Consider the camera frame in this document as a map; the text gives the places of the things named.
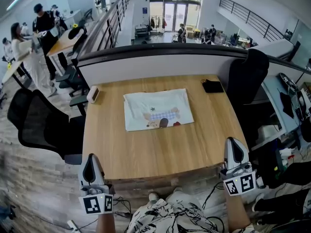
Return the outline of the light blue desk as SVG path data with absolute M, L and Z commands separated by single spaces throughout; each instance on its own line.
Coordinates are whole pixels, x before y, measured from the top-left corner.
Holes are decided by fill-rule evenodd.
M 302 99 L 299 99 L 296 94 L 291 93 L 288 88 L 285 89 L 279 75 L 267 76 L 261 86 L 271 102 L 280 124 L 280 129 L 276 133 L 275 137 L 280 137 L 284 134 L 297 130 L 302 125 L 302 120 L 299 119 L 297 114 L 299 103 Z M 281 93 L 290 97 L 291 110 L 294 115 L 293 118 L 283 111 L 284 105 L 281 101 Z

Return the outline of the black cloth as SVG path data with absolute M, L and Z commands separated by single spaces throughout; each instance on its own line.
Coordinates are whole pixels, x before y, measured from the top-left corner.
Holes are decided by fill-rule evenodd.
M 283 112 L 289 117 L 294 118 L 291 97 L 283 92 L 280 92 L 279 94 L 283 105 Z

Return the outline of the black stair railing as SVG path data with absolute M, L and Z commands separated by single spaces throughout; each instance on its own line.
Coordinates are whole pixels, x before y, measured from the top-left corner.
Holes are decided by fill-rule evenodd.
M 256 30 L 263 38 L 269 42 L 284 39 L 285 36 L 277 28 L 271 25 L 268 21 L 250 11 L 246 7 L 232 1 L 232 0 L 220 0 L 219 6 L 230 14 L 241 19 L 245 24 L 251 26 Z

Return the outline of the black high-back office chair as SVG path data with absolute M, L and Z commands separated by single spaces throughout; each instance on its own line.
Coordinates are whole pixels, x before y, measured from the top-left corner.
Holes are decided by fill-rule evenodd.
M 267 76 L 268 68 L 268 56 L 257 49 L 249 49 L 245 60 L 236 59 L 230 65 L 226 94 L 249 144 L 258 134 L 255 132 L 255 114 L 248 106 Z

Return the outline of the white ceiling strip light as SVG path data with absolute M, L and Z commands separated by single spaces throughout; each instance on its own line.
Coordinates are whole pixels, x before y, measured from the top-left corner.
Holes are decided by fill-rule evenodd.
M 6 8 L 6 11 L 9 11 L 10 9 L 12 9 L 20 0 L 13 0 L 9 6 Z

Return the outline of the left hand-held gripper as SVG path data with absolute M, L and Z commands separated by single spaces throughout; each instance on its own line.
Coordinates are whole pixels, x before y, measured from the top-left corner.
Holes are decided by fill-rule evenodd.
M 112 214 L 112 185 L 105 185 L 104 171 L 98 157 L 91 153 L 79 167 L 80 205 L 86 214 Z

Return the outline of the black balcony railing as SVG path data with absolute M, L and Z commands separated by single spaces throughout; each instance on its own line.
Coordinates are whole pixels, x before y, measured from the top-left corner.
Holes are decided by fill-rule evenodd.
M 88 30 L 87 39 L 81 47 L 78 59 L 97 55 L 96 52 L 114 48 L 121 23 L 125 19 L 130 0 L 116 0 L 109 10 Z

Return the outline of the white cabinet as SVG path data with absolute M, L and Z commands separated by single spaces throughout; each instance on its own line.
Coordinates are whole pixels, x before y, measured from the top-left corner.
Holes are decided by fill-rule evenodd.
M 262 125 L 258 128 L 258 138 L 256 140 L 256 143 L 260 144 L 273 136 L 279 137 L 280 135 L 282 135 L 282 133 L 283 130 L 282 128 L 279 128 L 278 125 Z

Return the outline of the white power strip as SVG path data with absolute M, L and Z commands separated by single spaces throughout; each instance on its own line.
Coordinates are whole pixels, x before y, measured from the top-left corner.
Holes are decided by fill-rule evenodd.
M 75 224 L 73 220 L 68 220 L 67 224 L 71 230 L 71 233 L 82 233 L 79 227 Z

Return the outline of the round white table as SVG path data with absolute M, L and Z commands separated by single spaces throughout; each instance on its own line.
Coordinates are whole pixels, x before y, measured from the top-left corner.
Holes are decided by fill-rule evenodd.
M 25 73 L 26 77 L 27 77 L 27 80 L 25 81 L 25 83 L 22 83 L 18 77 L 15 75 L 15 73 L 17 72 L 17 69 L 18 68 L 21 68 L 23 70 L 23 72 Z M 1 83 L 2 85 L 5 85 L 10 78 L 13 78 L 16 83 L 21 87 L 21 88 L 24 88 L 24 89 L 27 89 L 29 88 L 29 86 L 31 85 L 32 83 L 32 78 L 30 76 L 30 74 L 27 72 L 27 70 L 23 67 L 23 62 L 22 61 L 15 61 L 15 62 L 12 62 L 10 67 L 7 69 Z

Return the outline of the person's right forearm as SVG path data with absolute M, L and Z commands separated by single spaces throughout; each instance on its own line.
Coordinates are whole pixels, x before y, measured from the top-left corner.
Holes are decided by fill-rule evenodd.
M 230 196 L 225 191 L 228 229 L 230 233 L 235 230 L 246 228 L 251 224 L 246 213 L 241 196 Z

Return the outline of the white shirt with blue sleeves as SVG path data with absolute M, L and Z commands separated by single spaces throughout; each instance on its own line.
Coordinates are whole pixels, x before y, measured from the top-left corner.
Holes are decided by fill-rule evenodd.
M 123 95 L 125 129 L 128 132 L 193 123 L 186 89 Z

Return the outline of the large glass window wall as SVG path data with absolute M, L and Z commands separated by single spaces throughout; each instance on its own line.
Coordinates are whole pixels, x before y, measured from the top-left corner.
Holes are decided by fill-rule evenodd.
M 150 0 L 150 23 L 155 30 L 177 32 L 180 24 L 196 29 L 201 0 Z

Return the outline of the white desk partition black rim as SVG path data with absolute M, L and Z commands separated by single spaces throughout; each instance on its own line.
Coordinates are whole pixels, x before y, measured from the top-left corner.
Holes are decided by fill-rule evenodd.
M 158 43 L 79 53 L 76 68 L 92 86 L 141 78 L 217 75 L 228 83 L 230 64 L 248 51 L 204 44 Z

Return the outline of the black mesh office chair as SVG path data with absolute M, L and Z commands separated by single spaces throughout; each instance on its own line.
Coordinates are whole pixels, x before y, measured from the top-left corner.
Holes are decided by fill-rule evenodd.
M 17 128 L 21 145 L 55 152 L 70 165 L 82 163 L 84 116 L 70 118 L 39 90 L 21 88 L 12 98 L 7 118 Z

